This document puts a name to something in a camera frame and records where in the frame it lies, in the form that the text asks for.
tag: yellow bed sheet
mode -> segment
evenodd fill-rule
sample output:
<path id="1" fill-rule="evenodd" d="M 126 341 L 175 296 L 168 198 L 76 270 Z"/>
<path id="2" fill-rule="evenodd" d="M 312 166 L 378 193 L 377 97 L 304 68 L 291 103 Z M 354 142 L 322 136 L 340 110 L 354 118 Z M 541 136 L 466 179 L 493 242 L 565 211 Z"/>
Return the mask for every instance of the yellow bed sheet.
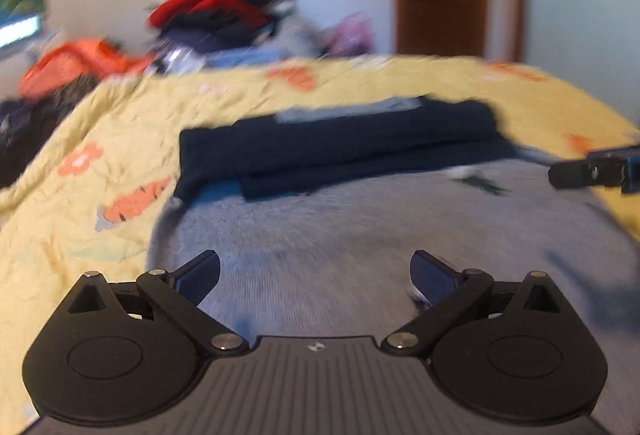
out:
<path id="1" fill-rule="evenodd" d="M 179 174 L 178 134 L 292 106 L 400 95 L 491 103 L 514 141 L 554 155 L 628 144 L 638 130 L 566 82 L 473 58 L 372 57 L 109 79 L 59 127 L 17 184 L 0 193 L 0 434 L 31 411 L 20 367 L 30 343 L 85 271 L 132 281 Z M 598 190 L 640 238 L 640 196 Z"/>

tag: metal screw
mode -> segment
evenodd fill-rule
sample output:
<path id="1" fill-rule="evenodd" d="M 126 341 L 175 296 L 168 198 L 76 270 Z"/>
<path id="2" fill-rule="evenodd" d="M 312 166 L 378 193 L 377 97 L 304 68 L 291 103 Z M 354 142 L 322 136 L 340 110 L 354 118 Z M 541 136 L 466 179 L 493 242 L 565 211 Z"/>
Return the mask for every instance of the metal screw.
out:
<path id="1" fill-rule="evenodd" d="M 418 338 L 411 332 L 396 332 L 386 338 L 386 342 L 395 349 L 412 349 L 418 344 Z"/>
<path id="2" fill-rule="evenodd" d="M 482 274 L 484 271 L 480 271 L 480 269 L 465 269 L 462 271 L 462 274 L 465 276 L 475 276 L 476 274 Z"/>
<path id="3" fill-rule="evenodd" d="M 243 343 L 244 339 L 237 334 L 219 334 L 211 339 L 211 344 L 215 349 L 224 351 L 239 349 Z"/>

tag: fuzzy gray fabric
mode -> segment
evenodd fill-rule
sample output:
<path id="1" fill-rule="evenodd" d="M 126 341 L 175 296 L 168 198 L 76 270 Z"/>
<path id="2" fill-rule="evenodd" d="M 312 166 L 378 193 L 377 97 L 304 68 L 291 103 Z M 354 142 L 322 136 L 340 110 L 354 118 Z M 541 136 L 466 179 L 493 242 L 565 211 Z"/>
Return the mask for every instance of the fuzzy gray fabric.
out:
<path id="1" fill-rule="evenodd" d="M 148 266 L 172 271 L 214 249 L 222 276 L 200 307 L 250 341 L 382 339 L 416 314 L 406 288 L 417 249 L 497 280 L 547 271 L 609 362 L 596 419 L 615 434 L 637 435 L 637 243 L 587 190 L 554 190 L 544 166 L 501 161 L 472 170 L 458 179 L 436 172 L 358 180 L 259 202 L 217 187 L 188 209 L 174 198 Z"/>

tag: black plastic mount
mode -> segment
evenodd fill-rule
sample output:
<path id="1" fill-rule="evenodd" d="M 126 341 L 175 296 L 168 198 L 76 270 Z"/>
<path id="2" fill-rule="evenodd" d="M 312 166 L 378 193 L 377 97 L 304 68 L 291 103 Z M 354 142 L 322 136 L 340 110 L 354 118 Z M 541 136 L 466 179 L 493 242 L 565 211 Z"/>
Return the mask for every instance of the black plastic mount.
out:
<path id="1" fill-rule="evenodd" d="M 117 425 L 178 401 L 205 360 L 249 348 L 244 340 L 231 350 L 212 345 L 232 332 L 197 305 L 219 279 L 213 251 L 135 283 L 109 284 L 85 273 L 24 359 L 22 377 L 36 410 L 69 423 Z"/>
<path id="2" fill-rule="evenodd" d="M 559 190 L 620 187 L 625 195 L 640 192 L 640 146 L 598 150 L 583 160 L 563 161 L 549 168 L 549 182 Z"/>

